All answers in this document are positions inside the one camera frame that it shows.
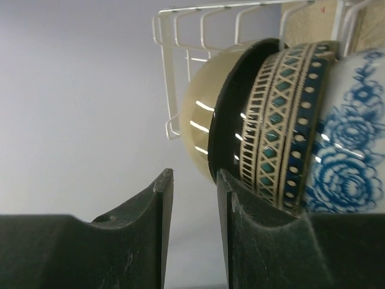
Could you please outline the beige brown ceramic bowl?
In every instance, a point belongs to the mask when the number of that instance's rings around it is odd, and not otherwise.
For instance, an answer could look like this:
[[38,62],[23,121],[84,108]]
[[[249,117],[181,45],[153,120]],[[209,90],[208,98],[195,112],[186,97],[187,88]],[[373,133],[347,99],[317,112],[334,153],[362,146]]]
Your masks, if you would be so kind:
[[209,181],[208,140],[214,108],[229,73],[254,44],[238,43],[212,56],[191,78],[183,97],[179,113],[181,139],[197,170]]

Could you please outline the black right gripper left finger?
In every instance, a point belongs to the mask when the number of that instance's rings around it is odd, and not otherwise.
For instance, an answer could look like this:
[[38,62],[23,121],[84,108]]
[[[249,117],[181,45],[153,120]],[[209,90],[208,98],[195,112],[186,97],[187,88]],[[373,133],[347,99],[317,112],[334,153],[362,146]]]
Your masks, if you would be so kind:
[[174,178],[84,222],[70,215],[1,216],[2,288],[163,288]]

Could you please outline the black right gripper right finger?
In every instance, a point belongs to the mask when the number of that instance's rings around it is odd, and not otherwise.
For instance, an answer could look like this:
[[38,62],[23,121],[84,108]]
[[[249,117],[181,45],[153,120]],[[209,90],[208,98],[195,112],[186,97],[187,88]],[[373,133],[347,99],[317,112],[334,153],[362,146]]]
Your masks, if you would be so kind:
[[229,288],[383,288],[383,214],[294,217],[226,170],[217,196]]

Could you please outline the blue patterned ceramic bowl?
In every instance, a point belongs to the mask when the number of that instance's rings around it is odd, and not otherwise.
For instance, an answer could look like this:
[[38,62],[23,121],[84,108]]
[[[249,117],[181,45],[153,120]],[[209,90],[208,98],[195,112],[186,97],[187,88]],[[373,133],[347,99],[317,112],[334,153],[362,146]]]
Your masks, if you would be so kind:
[[304,193],[307,211],[384,212],[384,48],[332,68]]

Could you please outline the black glossy bowl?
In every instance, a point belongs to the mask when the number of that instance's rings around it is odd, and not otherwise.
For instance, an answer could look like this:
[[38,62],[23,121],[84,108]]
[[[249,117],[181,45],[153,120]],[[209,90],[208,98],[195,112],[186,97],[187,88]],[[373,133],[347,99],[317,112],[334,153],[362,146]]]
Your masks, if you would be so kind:
[[339,42],[254,42],[218,95],[208,139],[212,179],[228,171],[257,197],[301,213],[328,76]]

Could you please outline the white wire dish rack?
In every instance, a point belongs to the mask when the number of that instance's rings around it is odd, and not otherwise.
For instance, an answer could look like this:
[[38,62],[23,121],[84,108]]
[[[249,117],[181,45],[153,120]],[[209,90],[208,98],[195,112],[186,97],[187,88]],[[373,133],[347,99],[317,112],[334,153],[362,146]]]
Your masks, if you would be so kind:
[[161,49],[169,140],[180,136],[182,94],[197,70],[229,48],[277,38],[288,45],[338,40],[345,53],[384,45],[383,1],[221,1],[170,7],[152,19]]

